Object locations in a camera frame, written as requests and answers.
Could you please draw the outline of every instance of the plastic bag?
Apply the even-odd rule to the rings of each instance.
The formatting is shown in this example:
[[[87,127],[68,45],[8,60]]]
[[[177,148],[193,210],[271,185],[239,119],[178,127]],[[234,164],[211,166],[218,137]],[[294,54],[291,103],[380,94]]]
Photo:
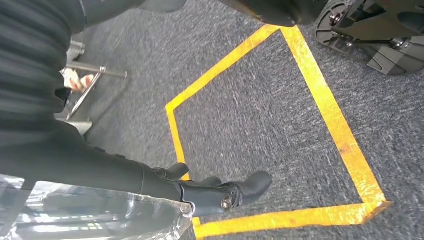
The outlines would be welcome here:
[[[187,203],[53,182],[28,185],[0,174],[0,240],[177,240],[192,222]]]

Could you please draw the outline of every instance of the wheel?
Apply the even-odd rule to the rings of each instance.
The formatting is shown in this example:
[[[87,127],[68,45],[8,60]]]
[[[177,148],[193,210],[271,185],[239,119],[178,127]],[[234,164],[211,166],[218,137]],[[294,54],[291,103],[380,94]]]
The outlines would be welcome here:
[[[315,21],[328,0],[220,0],[229,7],[266,24],[283,27]]]

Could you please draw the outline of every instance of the screw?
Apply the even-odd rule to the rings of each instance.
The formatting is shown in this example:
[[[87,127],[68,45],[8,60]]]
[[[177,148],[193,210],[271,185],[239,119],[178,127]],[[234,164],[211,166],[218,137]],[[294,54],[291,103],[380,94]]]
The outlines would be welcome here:
[[[224,196],[221,205],[224,210],[231,208],[233,206],[233,198],[230,195]]]
[[[331,15],[330,26],[332,27],[336,26],[340,22],[340,19],[342,19],[342,15],[340,13],[338,13],[337,15]]]
[[[390,41],[390,47],[393,49],[403,49],[407,48],[410,44],[410,38],[394,38]]]
[[[190,204],[184,204],[183,206],[180,207],[179,210],[181,211],[182,214],[187,215],[192,212],[192,206]]]

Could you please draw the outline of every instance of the metal bar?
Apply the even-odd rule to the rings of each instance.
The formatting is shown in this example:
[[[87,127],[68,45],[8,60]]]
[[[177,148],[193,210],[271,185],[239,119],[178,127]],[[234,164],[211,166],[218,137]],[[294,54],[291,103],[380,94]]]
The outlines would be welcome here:
[[[110,69],[106,69],[105,66],[94,66],[87,63],[76,62],[76,61],[72,61],[68,63],[66,67],[70,69],[78,69],[82,71],[106,74],[106,75],[121,77],[125,79],[128,77],[127,71],[110,70]]]
[[[83,104],[84,100],[89,95],[89,93],[91,92],[91,90],[94,88],[94,86],[96,85],[97,81],[100,79],[101,76],[102,76],[101,73],[97,73],[95,75],[95,77],[93,78],[93,81],[91,82],[90,86],[88,86],[88,88],[82,94],[81,98],[76,102],[76,104],[73,107],[72,111],[67,116],[67,118],[66,118],[67,120],[69,120],[77,112],[77,110],[81,107],[81,105]]]

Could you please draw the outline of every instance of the yellow tape square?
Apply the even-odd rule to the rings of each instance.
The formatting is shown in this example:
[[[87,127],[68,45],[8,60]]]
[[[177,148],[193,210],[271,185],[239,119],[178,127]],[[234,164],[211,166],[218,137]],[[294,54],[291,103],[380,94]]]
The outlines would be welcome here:
[[[311,225],[358,225],[363,224],[390,204],[298,27],[264,25],[166,105],[177,161],[186,162],[174,110],[277,31],[281,31],[287,41],[363,203],[264,213],[206,224],[201,224],[200,219],[195,218],[194,232],[198,239]],[[187,174],[182,179],[186,181],[190,177]]]

